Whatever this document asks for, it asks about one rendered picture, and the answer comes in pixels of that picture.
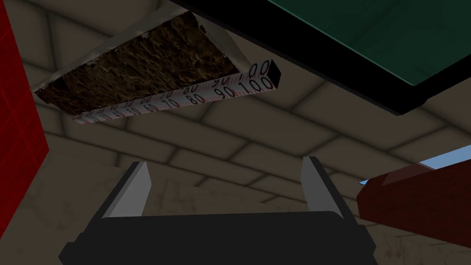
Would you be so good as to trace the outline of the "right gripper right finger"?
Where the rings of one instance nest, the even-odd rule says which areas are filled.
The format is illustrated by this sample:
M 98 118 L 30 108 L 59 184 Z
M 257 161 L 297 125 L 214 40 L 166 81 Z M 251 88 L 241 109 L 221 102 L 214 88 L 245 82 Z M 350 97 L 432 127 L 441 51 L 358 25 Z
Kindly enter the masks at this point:
M 300 182 L 310 211 L 329 211 L 350 219 L 350 209 L 316 157 L 303 157 Z

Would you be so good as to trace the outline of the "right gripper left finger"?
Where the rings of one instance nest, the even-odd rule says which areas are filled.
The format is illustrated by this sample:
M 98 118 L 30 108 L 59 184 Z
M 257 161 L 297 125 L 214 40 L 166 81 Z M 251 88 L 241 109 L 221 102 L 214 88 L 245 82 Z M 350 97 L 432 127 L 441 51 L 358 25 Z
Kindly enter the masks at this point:
M 151 188 L 148 165 L 134 162 L 96 212 L 97 219 L 141 216 Z

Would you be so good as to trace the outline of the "dark red wooden furniture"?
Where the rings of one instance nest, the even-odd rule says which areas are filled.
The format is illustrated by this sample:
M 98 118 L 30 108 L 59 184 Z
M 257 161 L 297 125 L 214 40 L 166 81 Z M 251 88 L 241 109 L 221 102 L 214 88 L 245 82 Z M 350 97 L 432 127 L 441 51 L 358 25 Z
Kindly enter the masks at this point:
M 356 200 L 361 219 L 471 248 L 471 160 L 371 178 Z

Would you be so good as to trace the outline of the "white ruler bar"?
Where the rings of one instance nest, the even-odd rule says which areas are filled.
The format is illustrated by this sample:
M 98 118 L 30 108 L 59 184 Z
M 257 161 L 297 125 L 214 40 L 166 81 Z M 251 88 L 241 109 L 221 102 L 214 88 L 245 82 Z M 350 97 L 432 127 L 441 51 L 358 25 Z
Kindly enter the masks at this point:
M 79 124 L 91 124 L 142 115 L 223 99 L 271 92 L 278 88 L 281 72 L 273 60 L 255 63 L 245 73 L 205 81 L 179 90 L 138 98 L 73 117 Z

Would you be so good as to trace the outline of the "brown rough slab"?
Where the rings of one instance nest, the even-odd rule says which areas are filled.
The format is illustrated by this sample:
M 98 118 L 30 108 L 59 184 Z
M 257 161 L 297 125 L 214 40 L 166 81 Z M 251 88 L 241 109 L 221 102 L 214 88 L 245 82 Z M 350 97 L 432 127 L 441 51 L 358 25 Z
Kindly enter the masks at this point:
M 81 64 L 35 94 L 78 115 L 249 68 L 227 31 L 187 11 Z

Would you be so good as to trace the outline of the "red block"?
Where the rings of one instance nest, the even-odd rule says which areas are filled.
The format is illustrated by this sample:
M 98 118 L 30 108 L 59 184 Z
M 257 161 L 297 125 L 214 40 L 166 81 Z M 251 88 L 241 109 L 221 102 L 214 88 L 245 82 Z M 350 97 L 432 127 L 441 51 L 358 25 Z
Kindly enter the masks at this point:
M 0 239 L 48 151 L 4 0 L 0 0 Z

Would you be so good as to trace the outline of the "green board with black frame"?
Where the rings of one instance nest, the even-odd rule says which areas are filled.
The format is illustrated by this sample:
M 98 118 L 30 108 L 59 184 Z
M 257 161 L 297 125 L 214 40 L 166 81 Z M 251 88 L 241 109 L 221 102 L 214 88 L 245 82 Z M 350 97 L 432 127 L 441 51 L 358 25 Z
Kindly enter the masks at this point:
M 471 0 L 170 0 L 395 115 L 471 78 Z

